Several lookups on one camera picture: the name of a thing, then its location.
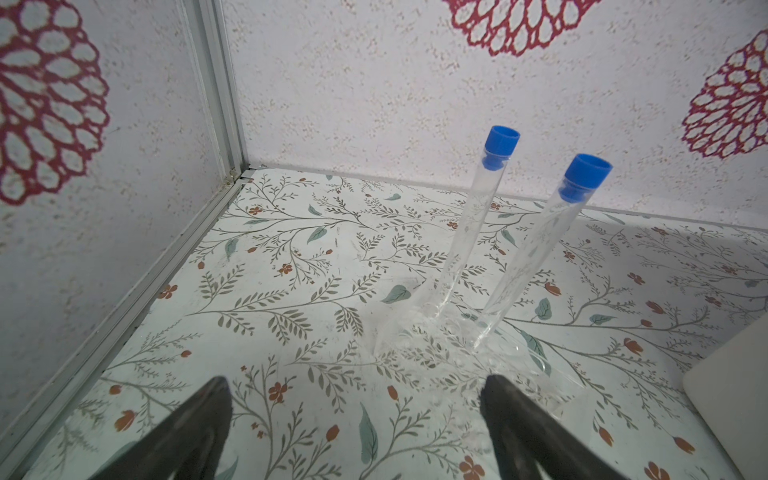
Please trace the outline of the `white plastic bin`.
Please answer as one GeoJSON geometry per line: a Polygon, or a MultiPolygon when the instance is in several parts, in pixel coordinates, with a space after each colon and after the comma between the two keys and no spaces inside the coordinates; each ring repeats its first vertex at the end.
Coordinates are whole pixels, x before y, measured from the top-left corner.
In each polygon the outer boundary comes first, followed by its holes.
{"type": "Polygon", "coordinates": [[[686,395],[745,479],[767,477],[767,318],[683,376],[686,395]]]}

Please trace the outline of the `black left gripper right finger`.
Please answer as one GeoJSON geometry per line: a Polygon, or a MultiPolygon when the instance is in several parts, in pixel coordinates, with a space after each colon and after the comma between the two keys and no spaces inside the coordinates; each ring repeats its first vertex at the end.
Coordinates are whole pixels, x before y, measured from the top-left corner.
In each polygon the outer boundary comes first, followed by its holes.
{"type": "Polygon", "coordinates": [[[621,479],[506,377],[486,377],[480,413],[502,479],[621,479]]]}

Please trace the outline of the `clear plastic test tube rack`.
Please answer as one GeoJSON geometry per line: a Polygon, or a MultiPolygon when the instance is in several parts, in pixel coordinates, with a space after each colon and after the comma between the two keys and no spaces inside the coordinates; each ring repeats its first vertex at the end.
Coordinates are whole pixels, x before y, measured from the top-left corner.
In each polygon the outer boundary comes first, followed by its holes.
{"type": "Polygon", "coordinates": [[[492,374],[506,377],[581,441],[591,432],[589,397],[582,385],[546,359],[528,334],[497,331],[480,346],[473,314],[442,311],[430,288],[396,279],[371,311],[366,342],[375,356],[390,355],[415,381],[421,398],[448,415],[448,425],[472,450],[487,453],[490,439],[480,414],[480,391],[492,374]]]}

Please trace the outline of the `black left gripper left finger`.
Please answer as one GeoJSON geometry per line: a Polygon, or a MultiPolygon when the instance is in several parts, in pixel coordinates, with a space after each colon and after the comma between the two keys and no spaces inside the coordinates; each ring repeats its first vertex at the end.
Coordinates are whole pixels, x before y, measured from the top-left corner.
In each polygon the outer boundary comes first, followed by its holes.
{"type": "Polygon", "coordinates": [[[216,376],[146,436],[113,456],[94,479],[213,479],[229,435],[232,398],[216,376]]]}

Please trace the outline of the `thin blue capped test tube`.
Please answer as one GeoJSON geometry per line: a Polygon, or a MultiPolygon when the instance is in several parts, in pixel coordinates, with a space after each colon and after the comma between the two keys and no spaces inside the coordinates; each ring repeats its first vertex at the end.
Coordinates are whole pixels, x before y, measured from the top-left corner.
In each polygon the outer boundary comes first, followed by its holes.
{"type": "Polygon", "coordinates": [[[510,127],[490,129],[441,275],[424,304],[428,318],[438,318],[449,303],[519,139],[520,133],[510,127]]]}

